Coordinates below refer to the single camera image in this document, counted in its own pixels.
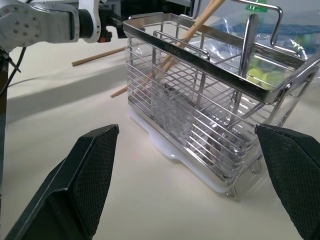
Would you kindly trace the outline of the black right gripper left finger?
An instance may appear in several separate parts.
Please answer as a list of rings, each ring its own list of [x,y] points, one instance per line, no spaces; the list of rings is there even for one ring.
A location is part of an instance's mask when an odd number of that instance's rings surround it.
[[[111,184],[117,124],[89,131],[45,178],[7,240],[91,240]]]

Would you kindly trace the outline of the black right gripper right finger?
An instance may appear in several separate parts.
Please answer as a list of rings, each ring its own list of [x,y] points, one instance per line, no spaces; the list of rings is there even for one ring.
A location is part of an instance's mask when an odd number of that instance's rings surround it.
[[[320,144],[298,131],[255,127],[268,174],[282,206],[304,240],[320,238]]]

